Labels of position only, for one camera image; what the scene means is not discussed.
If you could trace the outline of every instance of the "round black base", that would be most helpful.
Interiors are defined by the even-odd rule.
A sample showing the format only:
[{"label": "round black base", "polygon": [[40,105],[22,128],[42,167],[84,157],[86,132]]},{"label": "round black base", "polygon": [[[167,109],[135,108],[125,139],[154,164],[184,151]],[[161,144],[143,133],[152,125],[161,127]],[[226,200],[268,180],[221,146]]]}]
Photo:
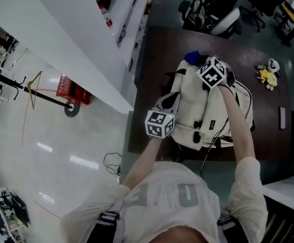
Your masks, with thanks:
[{"label": "round black base", "polygon": [[68,117],[70,117],[70,118],[75,117],[75,116],[78,114],[78,112],[79,112],[80,105],[75,104],[75,103],[73,103],[73,102],[71,102],[71,101],[67,101],[66,104],[67,104],[67,105],[70,105],[71,108],[66,108],[66,107],[65,107],[65,114],[66,114]]}]

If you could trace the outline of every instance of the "white floor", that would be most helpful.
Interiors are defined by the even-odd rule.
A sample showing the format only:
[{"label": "white floor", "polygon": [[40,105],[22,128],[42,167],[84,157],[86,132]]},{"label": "white floor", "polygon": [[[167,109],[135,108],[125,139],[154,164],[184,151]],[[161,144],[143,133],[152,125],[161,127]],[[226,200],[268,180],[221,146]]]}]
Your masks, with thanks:
[{"label": "white floor", "polygon": [[[14,79],[27,76],[29,81],[42,70],[38,88],[55,91],[61,73],[21,45],[5,67],[11,68],[22,52],[11,70]],[[66,101],[55,92],[39,92]],[[103,158],[108,152],[122,153],[128,116],[94,98],[68,118],[63,107],[37,98],[35,110],[31,103],[27,108],[22,147],[28,94],[19,91],[14,101],[16,89],[9,87],[4,95],[9,102],[0,104],[0,187],[7,186],[27,205],[31,225],[19,230],[27,242],[61,242],[58,217],[77,207],[97,183],[117,183]],[[116,156],[108,159],[108,164],[119,162]]]}]

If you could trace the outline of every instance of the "shirt sleeve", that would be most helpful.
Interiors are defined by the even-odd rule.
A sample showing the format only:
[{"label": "shirt sleeve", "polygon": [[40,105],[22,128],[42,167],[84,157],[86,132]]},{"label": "shirt sleeve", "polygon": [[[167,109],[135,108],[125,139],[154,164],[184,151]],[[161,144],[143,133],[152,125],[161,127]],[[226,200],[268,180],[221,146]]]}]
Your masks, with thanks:
[{"label": "shirt sleeve", "polygon": [[260,180],[260,163],[254,157],[246,157],[238,163],[226,209],[238,218],[249,242],[262,241],[268,212]]},{"label": "shirt sleeve", "polygon": [[60,232],[64,242],[79,242],[92,221],[123,200],[129,192],[124,185],[95,187],[78,208],[61,217]]}]

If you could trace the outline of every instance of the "black pole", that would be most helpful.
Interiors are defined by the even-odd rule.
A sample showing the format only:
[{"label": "black pole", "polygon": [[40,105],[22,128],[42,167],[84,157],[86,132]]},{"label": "black pole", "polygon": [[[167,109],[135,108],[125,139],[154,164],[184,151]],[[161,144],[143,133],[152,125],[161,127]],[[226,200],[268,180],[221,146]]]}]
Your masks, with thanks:
[{"label": "black pole", "polygon": [[65,108],[68,108],[68,109],[71,109],[72,108],[72,106],[69,105],[69,104],[65,104],[63,102],[60,102],[60,101],[55,100],[53,98],[50,98],[49,96],[46,96],[46,95],[41,94],[41,93],[38,93],[37,91],[34,91],[32,89],[29,91],[29,89],[27,87],[22,86],[21,84],[17,83],[16,81],[13,81],[13,80],[11,80],[11,79],[9,79],[6,76],[3,76],[1,74],[0,74],[0,81],[3,82],[3,83],[5,83],[6,85],[9,85],[9,86],[15,87],[15,88],[19,88],[19,89],[21,89],[21,90],[23,90],[23,91],[25,91],[25,92],[27,92],[29,94],[31,93],[33,95],[36,95],[36,96],[38,96],[38,97],[40,97],[42,99],[45,99],[45,100],[49,101],[49,102],[58,104],[60,106],[63,106]]}]

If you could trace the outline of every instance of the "white cube with marker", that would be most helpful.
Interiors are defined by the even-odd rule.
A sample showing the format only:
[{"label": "white cube with marker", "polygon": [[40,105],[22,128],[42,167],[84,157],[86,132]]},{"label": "white cube with marker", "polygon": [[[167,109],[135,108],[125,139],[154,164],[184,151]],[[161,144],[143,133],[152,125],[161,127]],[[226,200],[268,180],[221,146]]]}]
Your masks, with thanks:
[{"label": "white cube with marker", "polygon": [[145,126],[147,135],[165,138],[175,127],[175,115],[165,112],[148,111]]},{"label": "white cube with marker", "polygon": [[196,75],[212,89],[226,78],[226,66],[217,57],[211,57]]}]

